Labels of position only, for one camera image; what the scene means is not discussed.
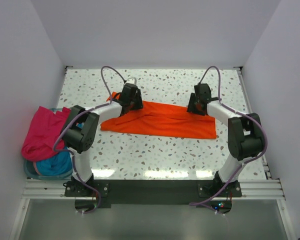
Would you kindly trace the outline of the orange t shirt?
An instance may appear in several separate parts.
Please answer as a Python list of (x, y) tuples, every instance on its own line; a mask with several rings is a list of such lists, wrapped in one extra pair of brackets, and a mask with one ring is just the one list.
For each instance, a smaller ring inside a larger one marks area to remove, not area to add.
[(104, 121), (101, 131), (214, 140), (216, 119), (187, 112), (184, 106), (143, 101), (143, 108)]

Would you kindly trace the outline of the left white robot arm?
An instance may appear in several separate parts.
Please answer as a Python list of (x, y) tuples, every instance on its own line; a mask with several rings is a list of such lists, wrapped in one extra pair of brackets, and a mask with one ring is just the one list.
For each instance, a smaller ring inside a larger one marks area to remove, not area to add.
[(70, 154), (75, 181), (88, 186), (89, 181), (94, 179), (89, 158), (76, 160), (76, 157), (92, 147), (100, 124), (142, 108), (141, 90), (129, 82), (123, 85), (121, 92), (110, 95), (109, 100), (101, 105), (91, 108), (75, 105), (71, 108), (59, 138)]

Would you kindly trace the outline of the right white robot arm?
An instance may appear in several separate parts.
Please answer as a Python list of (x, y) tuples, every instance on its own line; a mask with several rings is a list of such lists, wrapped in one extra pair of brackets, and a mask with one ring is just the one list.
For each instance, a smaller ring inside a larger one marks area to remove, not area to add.
[(229, 156), (221, 169), (215, 173), (208, 190), (217, 193), (235, 185), (247, 161), (255, 159), (267, 146), (259, 115), (245, 114), (225, 105), (218, 97), (212, 97), (212, 91), (206, 83), (194, 86), (187, 112), (214, 117), (228, 128)]

